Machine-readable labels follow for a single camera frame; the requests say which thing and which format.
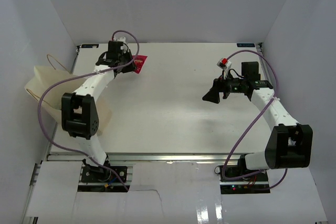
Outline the small pink snack packet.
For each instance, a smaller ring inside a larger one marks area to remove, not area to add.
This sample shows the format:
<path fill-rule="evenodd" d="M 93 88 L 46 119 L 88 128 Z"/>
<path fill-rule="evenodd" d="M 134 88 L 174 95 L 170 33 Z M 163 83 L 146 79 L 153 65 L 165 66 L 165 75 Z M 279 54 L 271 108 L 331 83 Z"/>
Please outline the small pink snack packet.
<path fill-rule="evenodd" d="M 134 57 L 135 60 L 134 60 L 134 64 L 135 64 L 135 67 L 136 69 L 134 70 L 135 73 L 139 74 L 142 70 L 142 67 L 145 63 L 145 61 L 147 60 L 147 56 L 145 55 L 137 55 L 136 57 Z"/>

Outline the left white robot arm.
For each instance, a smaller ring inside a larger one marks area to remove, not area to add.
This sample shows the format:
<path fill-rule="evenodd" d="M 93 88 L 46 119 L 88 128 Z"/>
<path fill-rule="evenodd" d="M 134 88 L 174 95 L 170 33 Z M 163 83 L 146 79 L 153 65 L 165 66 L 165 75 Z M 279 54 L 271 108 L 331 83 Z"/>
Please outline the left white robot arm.
<path fill-rule="evenodd" d="M 63 150 L 86 155 L 84 165 L 93 176 L 104 182 L 112 175 L 108 155 L 98 138 L 99 116 L 97 100 L 105 87 L 119 73 L 134 72 L 136 66 L 125 37 L 108 42 L 95 63 L 93 75 L 72 93 L 61 98 L 61 127 L 78 143 L 80 149 L 63 147 Z"/>

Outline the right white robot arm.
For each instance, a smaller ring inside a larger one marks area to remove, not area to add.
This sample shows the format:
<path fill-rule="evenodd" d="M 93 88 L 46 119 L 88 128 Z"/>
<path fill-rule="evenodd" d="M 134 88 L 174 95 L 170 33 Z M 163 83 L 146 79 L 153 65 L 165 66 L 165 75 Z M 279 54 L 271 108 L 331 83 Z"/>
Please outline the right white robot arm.
<path fill-rule="evenodd" d="M 241 75 L 236 78 L 230 74 L 231 64 L 227 59 L 218 62 L 222 75 L 214 79 L 213 86 L 202 99 L 218 104 L 220 94 L 224 99 L 231 93 L 244 94 L 259 109 L 271 134 L 264 151 L 241 155 L 237 166 L 224 168 L 225 176 L 238 176 L 247 182 L 255 177 L 258 170 L 308 167 L 312 128 L 300 124 L 287 112 L 275 96 L 270 82 L 261 79 L 258 62 L 243 62 Z"/>

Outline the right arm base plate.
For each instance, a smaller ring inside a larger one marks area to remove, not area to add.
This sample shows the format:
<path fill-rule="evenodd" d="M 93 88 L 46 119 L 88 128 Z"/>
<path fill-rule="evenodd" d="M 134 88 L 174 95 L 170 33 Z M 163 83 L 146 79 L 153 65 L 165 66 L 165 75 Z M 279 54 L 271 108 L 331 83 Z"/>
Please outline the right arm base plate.
<path fill-rule="evenodd" d="M 217 165 L 214 173 L 220 179 L 220 193 L 222 195 L 269 194 L 270 184 L 266 172 L 245 176 L 240 179 L 228 180 L 222 174 L 223 165 Z"/>

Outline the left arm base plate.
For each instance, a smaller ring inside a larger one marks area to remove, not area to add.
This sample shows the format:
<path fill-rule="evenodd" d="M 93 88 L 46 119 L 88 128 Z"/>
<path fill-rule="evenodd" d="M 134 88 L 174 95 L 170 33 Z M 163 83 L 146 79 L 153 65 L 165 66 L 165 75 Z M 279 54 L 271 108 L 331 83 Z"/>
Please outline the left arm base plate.
<path fill-rule="evenodd" d="M 85 193 L 126 193 L 125 187 L 114 173 L 101 167 L 82 166 L 78 191 Z"/>

